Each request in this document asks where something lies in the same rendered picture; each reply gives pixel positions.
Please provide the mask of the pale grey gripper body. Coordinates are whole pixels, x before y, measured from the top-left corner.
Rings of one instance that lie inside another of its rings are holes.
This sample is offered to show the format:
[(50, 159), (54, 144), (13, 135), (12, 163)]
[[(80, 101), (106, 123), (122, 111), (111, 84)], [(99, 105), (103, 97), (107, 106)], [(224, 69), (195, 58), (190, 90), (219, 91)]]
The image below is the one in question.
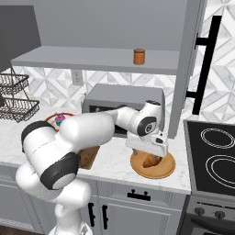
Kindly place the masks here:
[(165, 157), (168, 152), (167, 138), (161, 133), (151, 134), (149, 140), (128, 133), (126, 145), (136, 151), (144, 151), (152, 155)]

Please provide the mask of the brown croissant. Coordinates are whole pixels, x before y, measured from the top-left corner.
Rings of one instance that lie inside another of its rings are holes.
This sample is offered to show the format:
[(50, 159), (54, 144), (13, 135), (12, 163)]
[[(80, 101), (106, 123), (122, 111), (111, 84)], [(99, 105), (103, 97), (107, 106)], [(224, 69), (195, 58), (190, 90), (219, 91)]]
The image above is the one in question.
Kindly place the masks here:
[(154, 155), (152, 155), (152, 154), (148, 155), (148, 157), (146, 158), (146, 160), (144, 161), (144, 163), (142, 165), (144, 168), (149, 168), (149, 167), (155, 166), (160, 163), (160, 161), (157, 161), (157, 162), (153, 161), (152, 160), (153, 156)]

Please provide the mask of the brown wooden cutting board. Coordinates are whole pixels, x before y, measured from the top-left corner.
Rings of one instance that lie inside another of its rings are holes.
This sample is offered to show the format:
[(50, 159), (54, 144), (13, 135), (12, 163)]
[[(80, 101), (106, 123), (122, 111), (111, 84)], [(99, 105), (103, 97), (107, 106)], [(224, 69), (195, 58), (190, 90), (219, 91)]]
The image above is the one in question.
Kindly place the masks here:
[(90, 170), (98, 151), (99, 151), (99, 146), (80, 150), (77, 154), (79, 167), (82, 169)]

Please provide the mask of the orange jam jar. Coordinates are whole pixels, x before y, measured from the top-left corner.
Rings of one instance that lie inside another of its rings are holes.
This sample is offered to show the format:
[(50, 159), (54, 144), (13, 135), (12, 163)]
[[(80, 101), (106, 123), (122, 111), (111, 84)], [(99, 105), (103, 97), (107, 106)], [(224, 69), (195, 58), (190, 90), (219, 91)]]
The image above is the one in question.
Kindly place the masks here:
[(145, 63), (145, 50), (144, 49), (135, 49), (134, 50), (133, 62), (136, 65), (142, 65)]

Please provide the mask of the grey open cabinet door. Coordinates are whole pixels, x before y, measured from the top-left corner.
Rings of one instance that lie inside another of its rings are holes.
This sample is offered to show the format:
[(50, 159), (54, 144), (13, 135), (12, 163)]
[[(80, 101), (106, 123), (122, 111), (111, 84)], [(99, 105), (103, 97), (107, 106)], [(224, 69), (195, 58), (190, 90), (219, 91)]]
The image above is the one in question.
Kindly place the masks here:
[(196, 59), (196, 37), (202, 28), (206, 5), (207, 0), (187, 0), (183, 38), (168, 128), (169, 139), (174, 139), (177, 135), (180, 116), (185, 106), (185, 96), (189, 79), (194, 70), (194, 63)]

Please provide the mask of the dark grey cabinet door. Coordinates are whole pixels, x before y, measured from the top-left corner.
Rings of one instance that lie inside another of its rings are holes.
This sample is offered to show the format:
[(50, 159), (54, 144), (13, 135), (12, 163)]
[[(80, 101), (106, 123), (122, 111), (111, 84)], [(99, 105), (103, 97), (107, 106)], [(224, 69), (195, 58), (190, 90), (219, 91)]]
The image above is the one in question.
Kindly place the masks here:
[(41, 45), (33, 6), (0, 6), (0, 73)]

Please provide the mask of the round wooden plate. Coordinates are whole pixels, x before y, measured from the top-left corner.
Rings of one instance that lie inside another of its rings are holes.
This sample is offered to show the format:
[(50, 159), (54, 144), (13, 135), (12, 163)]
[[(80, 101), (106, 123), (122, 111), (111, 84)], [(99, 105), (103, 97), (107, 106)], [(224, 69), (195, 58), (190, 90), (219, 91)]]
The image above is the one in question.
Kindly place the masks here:
[(138, 151), (137, 155), (131, 155), (130, 165), (136, 173), (150, 179), (162, 179), (173, 173), (175, 169), (175, 160), (170, 152), (168, 152), (165, 157), (161, 157), (162, 160), (159, 164), (144, 168), (142, 165), (148, 155), (149, 153), (143, 151)]

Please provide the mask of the grey drawer front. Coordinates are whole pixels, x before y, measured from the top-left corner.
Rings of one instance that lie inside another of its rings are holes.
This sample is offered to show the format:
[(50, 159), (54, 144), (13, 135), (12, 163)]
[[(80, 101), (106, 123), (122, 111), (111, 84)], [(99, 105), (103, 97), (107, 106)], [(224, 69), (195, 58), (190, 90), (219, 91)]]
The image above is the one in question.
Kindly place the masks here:
[[(98, 193), (101, 196), (112, 197), (112, 198), (122, 198), (127, 200), (137, 200), (138, 202), (147, 202), (153, 205), (163, 205), (165, 207), (171, 207), (179, 209), (185, 202), (185, 195), (178, 194), (169, 191), (156, 190), (146, 187), (138, 187), (134, 185), (123, 185), (109, 182), (97, 182)], [(127, 192), (132, 189), (135, 190), (136, 194), (143, 194), (145, 191), (151, 197), (150, 201), (138, 200), (134, 198), (128, 198)]]

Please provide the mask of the grey toaster oven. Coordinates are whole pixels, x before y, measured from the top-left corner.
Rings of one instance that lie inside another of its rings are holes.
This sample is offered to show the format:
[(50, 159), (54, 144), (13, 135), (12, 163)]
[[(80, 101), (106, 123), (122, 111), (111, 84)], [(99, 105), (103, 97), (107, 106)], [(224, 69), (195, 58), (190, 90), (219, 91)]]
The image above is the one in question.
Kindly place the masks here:
[(157, 101), (162, 105), (160, 130), (164, 129), (165, 96), (161, 88), (131, 86), (119, 84), (96, 84), (82, 105), (83, 113), (93, 113), (116, 109), (126, 105), (141, 110), (147, 100)]

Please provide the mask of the black hob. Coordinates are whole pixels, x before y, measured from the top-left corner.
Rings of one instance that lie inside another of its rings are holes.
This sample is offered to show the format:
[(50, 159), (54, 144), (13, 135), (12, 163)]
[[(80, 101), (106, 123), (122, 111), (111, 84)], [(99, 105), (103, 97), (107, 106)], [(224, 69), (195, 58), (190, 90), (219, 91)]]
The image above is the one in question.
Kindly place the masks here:
[(235, 201), (235, 125), (184, 121), (193, 196)]

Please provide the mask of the grey cupboard door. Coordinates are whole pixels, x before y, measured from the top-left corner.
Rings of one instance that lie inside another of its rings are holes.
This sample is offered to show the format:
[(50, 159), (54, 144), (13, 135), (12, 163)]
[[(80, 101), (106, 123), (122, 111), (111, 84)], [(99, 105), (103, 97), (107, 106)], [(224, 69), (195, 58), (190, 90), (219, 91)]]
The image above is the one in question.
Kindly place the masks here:
[[(176, 235), (179, 210), (99, 197), (103, 235)], [(104, 229), (102, 206), (107, 205)]]
[(88, 213), (88, 205), (81, 209), (82, 220), (91, 228), (94, 235), (100, 235), (100, 216), (98, 211), (98, 202), (97, 202), (97, 191), (96, 191), (96, 183), (95, 180), (84, 179), (86, 183), (88, 183), (91, 187), (91, 199), (89, 203), (94, 203), (93, 212), (95, 215), (95, 226), (91, 227), (90, 218)]

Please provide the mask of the pink and blue cupcake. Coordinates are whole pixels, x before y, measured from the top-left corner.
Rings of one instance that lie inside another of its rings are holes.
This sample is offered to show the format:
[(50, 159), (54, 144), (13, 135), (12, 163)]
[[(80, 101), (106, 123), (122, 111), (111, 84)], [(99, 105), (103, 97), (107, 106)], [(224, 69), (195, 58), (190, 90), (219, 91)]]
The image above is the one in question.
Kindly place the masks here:
[(57, 114), (56, 115), (56, 118), (55, 118), (55, 123), (57, 126), (60, 126), (60, 124), (65, 120), (65, 115), (64, 113), (60, 113), (60, 114)]

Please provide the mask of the grey oven front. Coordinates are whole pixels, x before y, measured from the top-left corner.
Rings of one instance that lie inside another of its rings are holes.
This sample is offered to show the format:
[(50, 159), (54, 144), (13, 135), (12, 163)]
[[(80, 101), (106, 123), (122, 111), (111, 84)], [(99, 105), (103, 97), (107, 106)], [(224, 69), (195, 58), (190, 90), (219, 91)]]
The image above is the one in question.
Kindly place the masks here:
[(176, 235), (235, 235), (235, 204), (188, 196)]

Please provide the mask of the red-rimmed plate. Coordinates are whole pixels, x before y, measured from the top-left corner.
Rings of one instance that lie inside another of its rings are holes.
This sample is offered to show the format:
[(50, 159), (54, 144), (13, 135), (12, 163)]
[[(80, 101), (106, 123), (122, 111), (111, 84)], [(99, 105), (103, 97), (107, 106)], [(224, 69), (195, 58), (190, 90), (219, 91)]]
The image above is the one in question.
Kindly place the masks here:
[[(61, 113), (64, 113), (65, 119), (73, 117), (72, 113), (68, 113), (68, 112), (61, 112)], [(49, 116), (45, 119), (45, 122), (48, 122), (49, 124), (51, 124), (55, 128), (56, 131), (58, 131), (59, 128), (60, 128), (60, 126), (57, 126), (56, 123), (55, 123), (55, 118), (56, 118), (57, 114), (60, 114), (60, 113), (55, 113), (55, 114), (53, 114), (53, 115), (51, 115), (51, 116)]]

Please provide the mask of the grey wall cabinet with shelf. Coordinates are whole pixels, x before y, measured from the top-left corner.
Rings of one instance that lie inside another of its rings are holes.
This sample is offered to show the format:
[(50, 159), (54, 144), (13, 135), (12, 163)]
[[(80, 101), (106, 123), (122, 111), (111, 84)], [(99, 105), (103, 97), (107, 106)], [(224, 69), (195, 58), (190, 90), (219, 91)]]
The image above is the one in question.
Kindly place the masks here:
[[(41, 45), (15, 65), (175, 75), (187, 0), (21, 0)], [(145, 63), (133, 62), (145, 50)]]

